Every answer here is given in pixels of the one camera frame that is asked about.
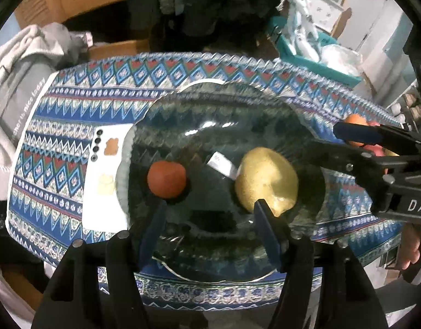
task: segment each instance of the orange fruit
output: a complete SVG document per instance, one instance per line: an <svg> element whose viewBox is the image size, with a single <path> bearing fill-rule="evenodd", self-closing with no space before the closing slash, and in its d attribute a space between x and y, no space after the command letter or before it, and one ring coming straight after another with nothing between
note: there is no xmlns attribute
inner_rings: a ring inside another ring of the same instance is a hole
<svg viewBox="0 0 421 329"><path fill-rule="evenodd" d="M348 122L349 124L369 126L365 118L358 114L350 114L349 116L346 117L345 122ZM354 142L354 141L348 141L348 143L350 145L357 146L357 147L361 147L363 145L362 143Z"/></svg>
<svg viewBox="0 0 421 329"><path fill-rule="evenodd" d="M150 191L163 199L178 197L186 187L186 170L177 162L154 162L146 176Z"/></svg>

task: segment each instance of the glass plate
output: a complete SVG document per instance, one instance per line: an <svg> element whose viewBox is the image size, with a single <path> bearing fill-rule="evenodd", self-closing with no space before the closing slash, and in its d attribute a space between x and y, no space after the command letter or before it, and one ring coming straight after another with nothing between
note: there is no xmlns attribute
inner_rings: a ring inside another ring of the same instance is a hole
<svg viewBox="0 0 421 329"><path fill-rule="evenodd" d="M153 162L176 161L186 168L187 189L168 201L166 227L154 253L179 276L248 282L273 270L256 237L253 215L238 202L234 181L207 166L216 151L235 166L255 147L288 159L299 177L299 194L296 205L281 216L312 234L325 180L320 168L301 158L312 132L279 98L244 84L197 84L156 101L130 135L131 153L123 155L129 167L130 223L149 211L146 175Z"/></svg>

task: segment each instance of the geometric pattern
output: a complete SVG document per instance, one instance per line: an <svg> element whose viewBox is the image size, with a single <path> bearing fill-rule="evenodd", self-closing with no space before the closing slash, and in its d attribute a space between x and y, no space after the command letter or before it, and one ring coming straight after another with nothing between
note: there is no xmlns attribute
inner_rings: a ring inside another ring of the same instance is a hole
<svg viewBox="0 0 421 329"><path fill-rule="evenodd" d="M292 105L320 138L338 142L333 125L350 113L397 125L381 107L336 82L288 63L211 53L142 53L62 70L41 97L21 139L8 202L8 231L22 246L57 265L73 239L113 234L81 224L85 172L96 127L136 123L157 99L193 81L215 78L251 84ZM326 171L329 191L313 239L346 237L366 264L399 241L400 224L370 213L371 200L354 178ZM319 286L317 272L313 289ZM284 275L245 284L189 282L152 260L136 275L144 303L174 309L237 309L274 303ZM105 269L99 283L108 291Z"/></svg>

